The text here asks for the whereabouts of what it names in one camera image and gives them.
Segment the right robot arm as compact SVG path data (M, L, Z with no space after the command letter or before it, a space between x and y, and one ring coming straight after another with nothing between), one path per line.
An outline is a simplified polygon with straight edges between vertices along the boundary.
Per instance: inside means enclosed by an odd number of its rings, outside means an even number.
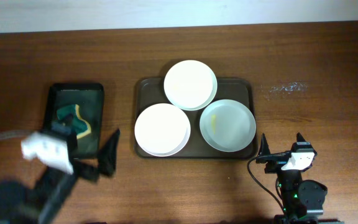
M266 137L261 137L255 162L265 164L266 174L277 175L275 189L278 195L274 199L283 211L281 215L274 216L274 223L341 223L337 219L319 218L324 213L323 203L328 188L315 180L304 180L301 176L312 167L316 156L317 152L311 143L300 133L296 134L296 141L289 151L274 154L270 152Z

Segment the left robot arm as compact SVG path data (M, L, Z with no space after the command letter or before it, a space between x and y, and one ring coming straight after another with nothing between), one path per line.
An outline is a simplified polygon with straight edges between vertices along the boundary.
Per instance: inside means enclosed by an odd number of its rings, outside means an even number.
M120 133L117 130L98 153L96 167L75 161L72 174L48 167L33 189L15 181L0 183L0 223L51 223L78 179L96 183L101 175L113 176Z

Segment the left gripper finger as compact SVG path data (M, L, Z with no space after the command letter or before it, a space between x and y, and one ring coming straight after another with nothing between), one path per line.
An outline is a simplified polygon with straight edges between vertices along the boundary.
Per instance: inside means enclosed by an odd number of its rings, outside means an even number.
M107 177L112 177L116 171L117 145L120 135L121 130L117 129L98 152L99 173Z
M59 119L57 123L61 124L62 126L68 126L69 128L72 128L74 119L75 119L74 114L70 113L65 117L63 117L62 119Z

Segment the white plate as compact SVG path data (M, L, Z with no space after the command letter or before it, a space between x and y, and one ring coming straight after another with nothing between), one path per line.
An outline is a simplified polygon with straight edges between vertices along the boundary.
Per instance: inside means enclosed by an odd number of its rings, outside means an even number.
M172 156L181 151L191 135L185 112L168 103L147 107L137 117L134 136L139 147L157 157Z
M173 105L183 110L196 111L212 102L218 90L218 81L205 63L184 60L168 70L163 90Z

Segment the white plate top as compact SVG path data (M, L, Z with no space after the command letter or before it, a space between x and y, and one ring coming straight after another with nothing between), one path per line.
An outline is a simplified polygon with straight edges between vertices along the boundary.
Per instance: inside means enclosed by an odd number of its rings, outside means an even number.
M196 111L212 102L218 90L218 81L205 63L184 60L168 70L163 90L173 105L183 110Z

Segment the green yellow sponge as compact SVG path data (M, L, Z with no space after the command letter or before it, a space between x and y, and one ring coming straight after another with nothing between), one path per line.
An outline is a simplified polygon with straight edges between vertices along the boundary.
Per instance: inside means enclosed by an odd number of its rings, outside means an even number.
M57 109L57 119L62 119L70 113L74 114L75 117L71 129L76 133L76 138L81 139L89 135L91 133L91 125L81 117L79 105L67 105Z

